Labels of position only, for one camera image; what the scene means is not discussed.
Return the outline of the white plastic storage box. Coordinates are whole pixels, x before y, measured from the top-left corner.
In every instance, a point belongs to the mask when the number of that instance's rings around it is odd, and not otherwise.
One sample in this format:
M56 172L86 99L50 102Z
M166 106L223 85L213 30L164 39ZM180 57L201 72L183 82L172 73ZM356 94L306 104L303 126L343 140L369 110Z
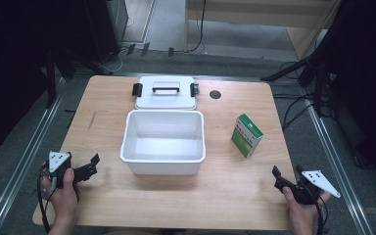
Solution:
M203 114L182 110L131 111L120 158L134 174L197 174L206 158Z

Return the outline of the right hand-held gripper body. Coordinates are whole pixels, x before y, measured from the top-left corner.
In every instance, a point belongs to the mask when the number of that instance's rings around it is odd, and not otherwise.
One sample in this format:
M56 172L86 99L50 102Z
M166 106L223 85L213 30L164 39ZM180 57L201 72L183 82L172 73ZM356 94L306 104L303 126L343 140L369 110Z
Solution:
M299 204L314 205L320 198L322 191L326 191L336 198L341 197L341 193L332 185L321 170L305 170L298 164L296 171L300 178L291 190L295 200Z

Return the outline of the person's legs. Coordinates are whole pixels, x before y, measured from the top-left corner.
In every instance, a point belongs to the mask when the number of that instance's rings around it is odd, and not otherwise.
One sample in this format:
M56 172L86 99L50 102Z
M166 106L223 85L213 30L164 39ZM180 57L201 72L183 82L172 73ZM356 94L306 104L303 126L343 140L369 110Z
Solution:
M103 235L250 235L244 230L106 228Z

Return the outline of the green and white medicine box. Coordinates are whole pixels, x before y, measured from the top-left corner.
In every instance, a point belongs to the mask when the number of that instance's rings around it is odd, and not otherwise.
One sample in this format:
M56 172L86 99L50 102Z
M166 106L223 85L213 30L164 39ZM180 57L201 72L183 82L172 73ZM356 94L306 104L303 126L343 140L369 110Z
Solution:
M262 137L261 130L246 114L241 114L237 117L231 141L245 158L254 153Z

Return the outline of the black cabinet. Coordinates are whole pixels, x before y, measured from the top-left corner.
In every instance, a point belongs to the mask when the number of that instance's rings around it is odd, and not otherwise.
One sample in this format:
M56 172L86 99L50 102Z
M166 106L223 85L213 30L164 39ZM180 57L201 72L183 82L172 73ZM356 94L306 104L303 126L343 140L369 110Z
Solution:
M122 44L128 14L125 0L84 0L97 61L106 63Z

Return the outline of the light wooden furniture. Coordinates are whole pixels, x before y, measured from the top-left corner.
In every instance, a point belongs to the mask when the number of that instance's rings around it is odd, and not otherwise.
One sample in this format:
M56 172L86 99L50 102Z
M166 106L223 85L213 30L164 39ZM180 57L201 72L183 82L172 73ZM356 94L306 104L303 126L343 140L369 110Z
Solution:
M204 39L213 52L224 46L284 50L306 56L333 21L341 0L184 0L184 46L194 43L194 22L205 25Z

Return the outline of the black metal stand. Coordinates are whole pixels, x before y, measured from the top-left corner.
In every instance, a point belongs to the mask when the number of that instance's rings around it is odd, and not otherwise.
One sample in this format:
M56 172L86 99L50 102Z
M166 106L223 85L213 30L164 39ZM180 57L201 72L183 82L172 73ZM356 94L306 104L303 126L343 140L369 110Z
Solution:
M103 70L100 66L96 66L66 47L49 46L46 51L47 109L55 103L57 97L55 69L65 74L66 77L74 75L70 59L79 62L96 74L107 74L107 71Z

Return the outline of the dark curtain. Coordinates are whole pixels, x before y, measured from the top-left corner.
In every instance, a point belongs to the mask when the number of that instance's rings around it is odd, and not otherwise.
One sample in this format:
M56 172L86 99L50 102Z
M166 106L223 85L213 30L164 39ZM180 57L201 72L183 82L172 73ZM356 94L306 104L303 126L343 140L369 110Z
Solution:
M338 122L359 163L376 167L376 0L339 0L313 59L334 76Z
M41 70L51 59L64 76L73 75L56 44L56 21L68 0L0 0L0 146L32 104L51 89Z

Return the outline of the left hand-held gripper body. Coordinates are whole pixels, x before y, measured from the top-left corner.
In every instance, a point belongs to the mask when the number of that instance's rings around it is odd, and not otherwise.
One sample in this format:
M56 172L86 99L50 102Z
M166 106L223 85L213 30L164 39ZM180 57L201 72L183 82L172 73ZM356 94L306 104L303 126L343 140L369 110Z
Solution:
M51 151L48 160L43 166L43 175L49 178L50 189L63 189L65 184L65 174L71 168L71 152ZM73 169L72 184L87 181L92 176L92 163L85 164Z

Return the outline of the person's left hand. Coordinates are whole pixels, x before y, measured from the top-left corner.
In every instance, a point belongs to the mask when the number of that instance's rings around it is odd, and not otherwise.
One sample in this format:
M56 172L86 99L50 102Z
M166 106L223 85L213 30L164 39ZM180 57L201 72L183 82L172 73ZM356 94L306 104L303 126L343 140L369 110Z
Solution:
M65 174L64 188L57 189L51 198L51 203L56 215L54 223L76 223L78 217L78 201L72 181L73 169L69 168Z

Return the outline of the black tripod stand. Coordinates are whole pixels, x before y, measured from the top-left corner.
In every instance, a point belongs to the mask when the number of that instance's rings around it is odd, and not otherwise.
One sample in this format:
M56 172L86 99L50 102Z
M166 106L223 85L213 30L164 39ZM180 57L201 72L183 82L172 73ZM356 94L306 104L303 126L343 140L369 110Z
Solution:
M316 56L307 56L298 62L292 63L290 66L279 72L262 77L260 80L268 82L275 81L281 77L287 76L291 72L298 71L299 69L302 69L302 72L298 76L298 84L301 87L308 87L313 81L315 81L312 104L316 114L320 118L334 118L336 112L329 102L330 96L324 92L330 76L326 65L318 60Z

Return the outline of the metal floor rail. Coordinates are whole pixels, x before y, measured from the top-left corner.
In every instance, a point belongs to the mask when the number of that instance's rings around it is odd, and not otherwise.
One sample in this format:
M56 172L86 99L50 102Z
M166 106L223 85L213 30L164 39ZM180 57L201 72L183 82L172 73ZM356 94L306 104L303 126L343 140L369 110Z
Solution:
M5 220L21 186L24 182L27 172L30 169L32 162L35 159L36 153L41 145L41 142L47 133L47 130L57 112L60 103L63 99L67 81L61 77L56 83L56 98L49 108L43 111L42 117L36 128L33 131L27 146L23 150L23 154L14 163L13 171L3 171L0 169L1 174L9 176L9 180L5 185L4 190L0 194L0 228Z
M348 178L348 175L340 160L340 156L336 151L336 148L323 120L317 116L314 108L310 105L309 99L306 99L305 103L308 105L308 113L310 115L311 121L324 148L328 162L337 179L338 185L341 189L342 197L346 202L347 208L351 214L358 235L374 235L364 208L360 203L353 185Z

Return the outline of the person's right hand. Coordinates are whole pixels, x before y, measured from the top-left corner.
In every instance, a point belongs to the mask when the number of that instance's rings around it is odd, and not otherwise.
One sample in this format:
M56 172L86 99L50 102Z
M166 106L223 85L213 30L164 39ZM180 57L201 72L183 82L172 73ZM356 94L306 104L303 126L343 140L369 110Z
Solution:
M287 202L287 213L291 228L308 228L313 230L315 221L318 219L318 211L315 205L301 205L288 188L283 193Z

